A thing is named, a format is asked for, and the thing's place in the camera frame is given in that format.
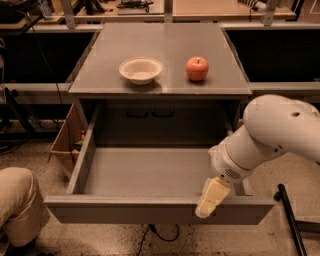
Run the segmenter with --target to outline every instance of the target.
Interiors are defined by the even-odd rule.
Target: gray surface
[[[152,57],[164,66],[149,85],[133,85],[119,74],[132,57]],[[203,83],[191,83],[187,60],[205,57],[210,65]],[[70,93],[249,95],[250,89],[218,24],[105,24]]]
[[[251,82],[253,95],[281,94],[283,96],[319,96],[320,82]]]
[[[84,194],[106,197],[200,198],[212,176],[208,148],[98,148]]]

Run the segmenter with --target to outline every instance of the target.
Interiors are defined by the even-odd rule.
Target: black pole
[[[18,118],[23,128],[26,130],[30,137],[35,137],[35,130],[33,126],[29,123],[27,114],[23,111],[20,105],[15,101],[13,93],[9,91],[8,88],[4,89],[7,104],[9,105],[11,111]]]
[[[296,245],[298,254],[300,256],[307,256],[307,252],[304,248],[304,244],[303,244],[303,241],[302,241],[302,238],[300,235],[298,224],[296,223],[296,220],[295,220],[292,208],[291,208],[291,204],[290,204],[287,192],[286,192],[286,188],[283,184],[279,184],[278,188],[279,188],[279,195],[280,195],[279,199],[282,200],[284,209],[286,211],[287,219],[288,219],[288,222],[290,225],[291,233],[293,235],[294,243]]]
[[[294,19],[288,20],[288,21],[297,21],[299,19],[304,1],[305,0],[295,0],[293,2],[292,7],[291,7],[291,11],[293,11],[296,14],[296,17]]]

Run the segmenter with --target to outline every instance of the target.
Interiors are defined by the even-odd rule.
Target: cabinet top
[[[207,79],[201,83],[190,82],[185,72],[193,56],[209,62]],[[122,78],[120,64],[134,57],[159,60],[161,74],[143,86]],[[82,97],[251,94],[220,26],[212,23],[107,23],[69,92]]]

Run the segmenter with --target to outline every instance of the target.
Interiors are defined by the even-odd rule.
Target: workbench
[[[83,7],[75,16],[80,23],[85,22],[164,22],[164,0],[153,0],[149,6],[149,12],[144,8],[124,8],[119,9],[121,0],[101,2],[104,13],[94,11],[93,15],[88,15]]]
[[[172,19],[182,21],[249,21],[259,20],[262,13],[238,3],[238,0],[173,0]],[[274,19],[293,19],[288,7],[276,8]]]

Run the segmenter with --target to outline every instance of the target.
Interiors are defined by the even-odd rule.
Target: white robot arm
[[[319,117],[311,104],[278,95],[251,101],[244,111],[244,125],[209,150],[216,178],[206,182],[197,216],[206,218],[214,211],[228,195],[229,183],[241,182],[255,167],[286,152],[320,165]]]

